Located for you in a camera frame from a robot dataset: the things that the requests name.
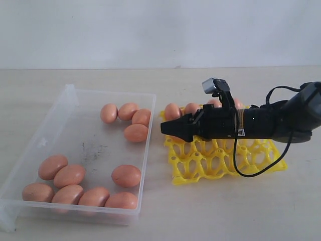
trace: white table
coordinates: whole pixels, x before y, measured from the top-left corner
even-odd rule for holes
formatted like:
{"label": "white table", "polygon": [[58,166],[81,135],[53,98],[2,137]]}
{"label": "white table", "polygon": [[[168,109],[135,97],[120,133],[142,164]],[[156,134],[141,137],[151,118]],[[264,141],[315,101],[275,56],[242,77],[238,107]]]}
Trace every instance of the white table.
{"label": "white table", "polygon": [[[152,92],[156,113],[169,102],[206,103],[201,83],[224,78],[244,104],[264,104],[277,85],[321,80],[321,67],[170,70],[0,71],[0,184],[65,84],[77,88]],[[294,92],[277,90],[271,101]],[[310,142],[291,146],[286,171],[257,178],[171,184],[172,167],[154,118],[140,220],[133,226],[18,218],[0,240],[320,240],[321,128]],[[280,151],[285,145],[276,143]]]}

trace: transparent plastic container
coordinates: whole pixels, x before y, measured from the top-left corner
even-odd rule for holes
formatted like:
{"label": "transparent plastic container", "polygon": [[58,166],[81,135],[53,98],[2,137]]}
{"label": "transparent plastic container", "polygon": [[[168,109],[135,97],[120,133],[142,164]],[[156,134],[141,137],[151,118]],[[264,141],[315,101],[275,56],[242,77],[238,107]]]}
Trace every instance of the transparent plastic container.
{"label": "transparent plastic container", "polygon": [[[138,220],[155,101],[154,94],[81,90],[66,85],[0,190],[0,227],[14,231],[18,216],[124,225]],[[124,138],[123,131],[130,122],[117,120],[107,125],[101,121],[100,110],[109,102],[118,108],[135,102],[140,108],[151,110],[146,142],[130,143]],[[138,197],[137,208],[23,201],[22,190],[29,183],[41,181],[54,187],[52,181],[38,177],[38,167],[56,153],[66,155],[70,164],[82,164],[86,168],[85,179],[80,184],[84,191],[95,186],[104,186],[111,194],[129,191]],[[141,170],[138,186],[121,188],[113,183],[111,173],[122,164],[132,164]],[[56,212],[57,209],[67,212]]]}

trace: wire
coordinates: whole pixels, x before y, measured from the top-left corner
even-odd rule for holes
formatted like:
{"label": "wire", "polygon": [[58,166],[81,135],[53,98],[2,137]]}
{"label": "wire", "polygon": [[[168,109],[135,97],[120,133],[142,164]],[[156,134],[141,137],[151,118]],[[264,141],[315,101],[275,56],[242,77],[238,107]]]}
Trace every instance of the wire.
{"label": "wire", "polygon": [[[272,93],[275,89],[279,89],[279,88],[284,88],[284,89],[288,89],[288,90],[292,90],[294,92],[300,92],[301,89],[297,89],[297,88],[292,88],[292,87],[289,87],[289,86],[277,86],[273,89],[271,89],[269,91],[269,93],[267,94],[266,96],[266,106],[268,108],[270,108],[270,98],[272,96]],[[237,148],[237,141],[238,141],[238,132],[239,132],[239,126],[240,126],[240,118],[239,118],[239,113],[236,109],[235,106],[232,106],[232,109],[233,109],[233,112],[234,114],[236,115],[236,130],[235,130],[235,138],[234,138],[234,147],[233,147],[233,165],[234,165],[234,168],[236,170],[236,172],[243,176],[243,177],[256,177],[260,174],[262,174],[263,172],[266,172],[268,169],[270,169],[271,167],[275,166],[277,163],[279,163],[283,157],[286,155],[287,151],[289,150],[290,148],[290,145],[292,143],[292,139],[293,139],[293,134],[294,134],[294,130],[292,130],[290,132],[290,135],[289,135],[289,139],[288,139],[288,142],[286,144],[286,147],[283,151],[283,153],[280,155],[280,157],[278,159],[276,159],[274,162],[272,162],[270,165],[266,166],[265,168],[263,168],[261,171],[258,171],[256,173],[253,173],[253,174],[245,174],[245,173],[242,173],[238,167],[237,167],[237,164],[236,164],[236,148]]]}
{"label": "wire", "polygon": [[270,165],[268,165],[267,167],[263,168],[261,171],[258,171],[254,174],[244,174],[242,173],[238,167],[237,167],[237,164],[236,164],[236,147],[237,147],[237,140],[238,140],[238,132],[239,132],[239,125],[240,125],[240,119],[239,119],[239,114],[238,114],[238,111],[237,109],[234,107],[232,107],[232,109],[234,110],[234,113],[236,114],[236,132],[235,132],[235,139],[234,139],[234,148],[233,148],[233,165],[234,165],[234,168],[236,170],[236,172],[238,174],[240,174],[241,176],[243,177],[256,177],[260,174],[262,174],[263,172],[267,171],[268,169],[270,169],[271,167],[275,166],[277,163],[279,163],[283,157],[286,155],[287,151],[289,150],[290,148],[290,145],[291,145],[291,142],[292,142],[292,138],[293,138],[293,133],[294,131],[291,131],[290,133],[290,136],[289,136],[289,139],[288,139],[288,142],[287,142],[287,145],[282,153],[282,155],[277,159],[275,160],[274,162],[272,162]]}
{"label": "wire", "polygon": [[266,102],[267,107],[270,107],[270,98],[271,98],[271,95],[272,95],[273,91],[276,90],[276,89],[281,89],[281,88],[283,88],[283,89],[288,89],[288,90],[292,90],[292,91],[294,91],[294,92],[300,92],[300,91],[301,91],[301,89],[292,88],[292,87],[289,87],[289,86],[286,86],[286,85],[281,85],[281,86],[274,87],[274,88],[271,89],[271,90],[268,92],[268,94],[266,95],[266,100],[265,100],[265,102]]}

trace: egg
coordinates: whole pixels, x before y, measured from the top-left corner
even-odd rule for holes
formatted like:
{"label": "egg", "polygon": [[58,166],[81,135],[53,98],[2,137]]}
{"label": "egg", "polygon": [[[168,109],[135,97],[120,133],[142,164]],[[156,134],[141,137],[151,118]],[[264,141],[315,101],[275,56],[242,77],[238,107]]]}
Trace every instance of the egg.
{"label": "egg", "polygon": [[139,109],[131,119],[132,124],[143,124],[144,126],[149,125],[151,112],[149,109]]}
{"label": "egg", "polygon": [[167,121],[171,121],[180,118],[182,111],[177,104],[170,103],[165,107],[164,115]]}
{"label": "egg", "polygon": [[148,135],[148,127],[143,124],[131,124],[124,130],[125,138],[130,142],[146,141]]}
{"label": "egg", "polygon": [[71,164],[62,168],[54,178],[54,185],[63,188],[71,184],[81,183],[86,174],[86,169],[79,164]]}
{"label": "egg", "polygon": [[140,183],[141,171],[133,165],[120,165],[116,167],[111,178],[121,187],[134,187]]}
{"label": "egg", "polygon": [[119,108],[118,117],[122,121],[129,121],[133,115],[138,111],[139,106],[136,103],[126,103]]}
{"label": "egg", "polygon": [[51,202],[54,195],[55,191],[51,186],[40,182],[31,183],[22,191],[24,201]]}
{"label": "egg", "polygon": [[[52,203],[74,204],[77,205],[79,199],[84,194],[84,189],[76,184],[68,185],[60,189],[52,199]],[[66,213],[66,209],[56,210],[58,213]]]}
{"label": "egg", "polygon": [[243,108],[244,108],[244,105],[240,102],[239,99],[237,99],[237,98],[233,98],[233,99],[234,99],[235,107],[236,107],[237,109],[243,109]]}
{"label": "egg", "polygon": [[217,99],[210,99],[207,104],[213,104],[214,107],[222,107],[222,103]]}
{"label": "egg", "polygon": [[170,136],[170,138],[175,142],[175,143],[184,143],[185,141],[179,137],[175,136]]}
{"label": "egg", "polygon": [[196,111],[198,109],[200,109],[201,107],[196,104],[196,103],[188,103],[186,106],[185,106],[185,109],[184,109],[184,114],[195,114]]}
{"label": "egg", "polygon": [[111,195],[106,201],[105,207],[136,209],[138,198],[130,192],[119,192]]}
{"label": "egg", "polygon": [[103,207],[109,198],[109,190],[105,187],[94,187],[89,189],[79,199],[78,205]]}
{"label": "egg", "polygon": [[118,117],[118,108],[115,104],[104,105],[100,111],[100,118],[106,124],[113,123]]}
{"label": "egg", "polygon": [[43,180],[53,180],[57,172],[67,165],[67,157],[62,154],[52,155],[40,164],[38,175]]}

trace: yellow egg tray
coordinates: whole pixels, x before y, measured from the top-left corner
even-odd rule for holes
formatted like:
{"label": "yellow egg tray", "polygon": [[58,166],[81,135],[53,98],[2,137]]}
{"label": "yellow egg tray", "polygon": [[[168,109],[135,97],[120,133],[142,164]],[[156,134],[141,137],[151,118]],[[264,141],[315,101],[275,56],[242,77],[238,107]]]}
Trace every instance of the yellow egg tray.
{"label": "yellow egg tray", "polygon": [[[165,121],[164,110],[159,116]],[[168,147],[168,162],[173,166],[174,185],[198,182],[201,178],[219,179],[224,175],[240,176],[233,165],[234,140],[213,139],[205,142],[199,137],[187,143],[182,139],[165,135],[164,146]],[[272,140],[238,140],[236,162],[245,174],[262,170],[280,156]],[[282,159],[266,173],[284,171],[287,164]]]}

